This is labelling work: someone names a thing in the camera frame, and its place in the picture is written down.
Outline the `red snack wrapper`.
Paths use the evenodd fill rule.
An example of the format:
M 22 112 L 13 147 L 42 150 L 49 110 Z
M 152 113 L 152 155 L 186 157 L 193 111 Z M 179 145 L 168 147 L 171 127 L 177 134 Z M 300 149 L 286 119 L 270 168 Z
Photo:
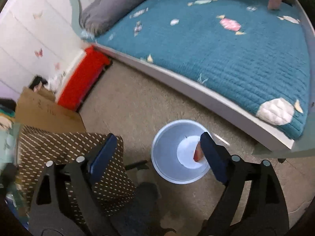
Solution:
M 195 162 L 200 162 L 204 157 L 202 148 L 201 148 L 201 142 L 198 142 L 196 149 L 194 151 L 193 159 Z

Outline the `light blue plastic trash bin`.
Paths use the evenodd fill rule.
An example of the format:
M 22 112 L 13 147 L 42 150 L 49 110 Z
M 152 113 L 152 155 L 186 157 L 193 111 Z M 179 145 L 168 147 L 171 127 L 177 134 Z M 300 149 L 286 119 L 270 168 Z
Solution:
M 194 161 L 200 137 L 208 130 L 198 122 L 181 119 L 170 122 L 156 134 L 151 160 L 156 172 L 174 184 L 196 182 L 210 170 L 205 158 Z

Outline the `brown polka dot tablecloth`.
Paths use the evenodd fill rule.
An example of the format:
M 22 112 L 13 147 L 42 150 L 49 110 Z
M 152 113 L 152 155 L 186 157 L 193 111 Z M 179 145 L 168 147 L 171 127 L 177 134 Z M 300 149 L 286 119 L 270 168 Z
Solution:
M 123 139 L 116 138 L 115 152 L 100 168 L 103 174 L 98 182 L 88 181 L 87 160 L 77 162 L 94 147 L 102 144 L 107 135 L 98 133 L 51 133 L 35 127 L 23 126 L 18 138 L 19 173 L 17 183 L 27 210 L 46 163 L 52 161 L 66 181 L 66 191 L 75 217 L 81 215 L 77 194 L 90 186 L 95 204 L 103 214 L 110 216 L 134 198 L 136 187 L 128 177 L 123 164 Z

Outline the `cardboard box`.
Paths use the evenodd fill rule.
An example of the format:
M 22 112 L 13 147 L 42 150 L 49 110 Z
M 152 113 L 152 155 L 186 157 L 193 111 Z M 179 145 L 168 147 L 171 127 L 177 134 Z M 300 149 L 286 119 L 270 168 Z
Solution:
M 15 121 L 52 133 L 85 132 L 80 114 L 25 87 L 17 101 Z

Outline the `red storage bench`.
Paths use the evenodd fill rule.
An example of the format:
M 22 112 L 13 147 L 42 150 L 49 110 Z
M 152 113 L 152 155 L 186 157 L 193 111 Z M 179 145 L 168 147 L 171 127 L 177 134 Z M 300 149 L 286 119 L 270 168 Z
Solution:
M 112 64 L 108 56 L 93 46 L 87 47 L 66 74 L 56 103 L 66 109 L 79 111 L 90 89 L 104 70 Z

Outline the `teal quilted mattress cover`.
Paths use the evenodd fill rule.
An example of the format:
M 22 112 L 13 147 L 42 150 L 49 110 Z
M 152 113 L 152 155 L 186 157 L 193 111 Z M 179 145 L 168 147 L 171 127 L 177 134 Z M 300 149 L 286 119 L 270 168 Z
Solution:
M 268 0 L 146 0 L 95 42 L 211 89 L 293 140 L 305 128 L 310 58 L 298 9 Z

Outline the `white wardrobe with butterflies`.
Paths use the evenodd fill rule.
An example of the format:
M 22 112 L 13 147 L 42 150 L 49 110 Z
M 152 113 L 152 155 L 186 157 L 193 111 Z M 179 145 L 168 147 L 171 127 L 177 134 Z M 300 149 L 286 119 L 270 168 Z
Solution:
M 69 0 L 7 0 L 1 11 L 1 90 L 14 97 L 37 75 L 70 69 L 86 45 L 71 27 Z

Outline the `grey folded duvet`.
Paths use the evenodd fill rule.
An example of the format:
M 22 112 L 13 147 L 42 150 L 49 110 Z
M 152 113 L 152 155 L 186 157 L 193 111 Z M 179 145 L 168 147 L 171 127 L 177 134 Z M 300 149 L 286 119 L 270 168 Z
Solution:
M 146 0 L 95 0 L 80 15 L 80 25 L 99 36 Z

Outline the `white bed frame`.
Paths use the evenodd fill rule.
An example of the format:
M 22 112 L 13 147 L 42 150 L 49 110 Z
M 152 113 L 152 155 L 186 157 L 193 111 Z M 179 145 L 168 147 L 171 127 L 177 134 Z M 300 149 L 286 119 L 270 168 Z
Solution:
M 282 131 L 258 119 L 234 102 L 200 83 L 147 62 L 145 59 L 134 58 L 100 44 L 93 43 L 92 45 L 106 55 L 141 71 L 221 116 L 270 151 L 288 152 L 292 149 L 294 140 L 288 138 Z

